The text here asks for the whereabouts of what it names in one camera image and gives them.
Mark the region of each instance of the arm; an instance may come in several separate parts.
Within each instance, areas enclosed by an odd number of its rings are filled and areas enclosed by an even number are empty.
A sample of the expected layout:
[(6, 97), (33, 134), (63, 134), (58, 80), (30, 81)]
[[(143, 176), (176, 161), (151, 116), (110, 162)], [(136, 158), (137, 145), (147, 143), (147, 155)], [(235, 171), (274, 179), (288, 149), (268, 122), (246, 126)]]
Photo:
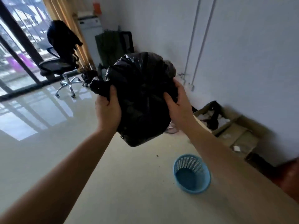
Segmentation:
[(208, 165), (228, 205), (250, 223), (298, 223), (299, 206), (295, 201), (201, 127), (193, 117), (183, 86), (174, 81), (177, 103), (164, 94), (170, 117)]
[(97, 130), (17, 200), (0, 217), (0, 224), (65, 221), (121, 120), (114, 86), (110, 87), (110, 102), (98, 96), (96, 113)]

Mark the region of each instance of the black garbage bag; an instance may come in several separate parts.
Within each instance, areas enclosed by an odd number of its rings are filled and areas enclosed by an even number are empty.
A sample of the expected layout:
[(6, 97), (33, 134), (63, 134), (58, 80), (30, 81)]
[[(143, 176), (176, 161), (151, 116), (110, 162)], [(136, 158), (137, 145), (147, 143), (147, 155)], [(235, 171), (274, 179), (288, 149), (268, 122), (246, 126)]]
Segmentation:
[(159, 136), (169, 126), (163, 93), (168, 92), (177, 102), (175, 75), (173, 64), (155, 53), (130, 53), (108, 68), (107, 81), (93, 80), (90, 89), (109, 100), (110, 85), (116, 87), (122, 111), (117, 131), (129, 146), (135, 147)]

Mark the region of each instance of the curtain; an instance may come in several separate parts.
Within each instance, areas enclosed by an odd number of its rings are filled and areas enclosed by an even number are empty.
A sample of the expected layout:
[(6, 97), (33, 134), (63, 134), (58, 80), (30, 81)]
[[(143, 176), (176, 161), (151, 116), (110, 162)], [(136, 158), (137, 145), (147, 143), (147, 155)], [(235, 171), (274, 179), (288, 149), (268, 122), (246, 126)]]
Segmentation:
[(86, 11), (86, 7), (82, 0), (43, 0), (47, 10), (53, 20), (63, 21), (83, 42), (83, 46), (78, 47), (76, 54), (80, 59), (80, 70), (90, 69), (90, 65), (94, 65), (85, 45), (84, 37), (81, 35), (77, 22), (77, 12)]

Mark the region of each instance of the chair base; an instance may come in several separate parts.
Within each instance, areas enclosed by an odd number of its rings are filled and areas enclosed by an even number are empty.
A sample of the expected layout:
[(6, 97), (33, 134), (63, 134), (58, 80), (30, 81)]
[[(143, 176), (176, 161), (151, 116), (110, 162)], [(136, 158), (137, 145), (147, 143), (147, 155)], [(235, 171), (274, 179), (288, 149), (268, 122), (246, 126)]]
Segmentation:
[(69, 86), (69, 90), (70, 90), (70, 92), (71, 92), (71, 97), (72, 97), (72, 98), (75, 98), (75, 97), (76, 97), (76, 94), (75, 94), (74, 91), (73, 91), (72, 84), (74, 84), (74, 83), (83, 83), (83, 86), (84, 86), (85, 83), (84, 83), (83, 81), (81, 81), (78, 77), (74, 77), (74, 78), (72, 78), (71, 80), (69, 80), (68, 77), (67, 77), (64, 73), (62, 74), (62, 76), (63, 76), (63, 78), (64, 78), (65, 81), (61, 81), (61, 82), (60, 82), (61, 87), (58, 88), (58, 90), (56, 91), (55, 96), (59, 98), (60, 95), (58, 94), (58, 92), (59, 92), (62, 88), (66, 87), (66, 86)]

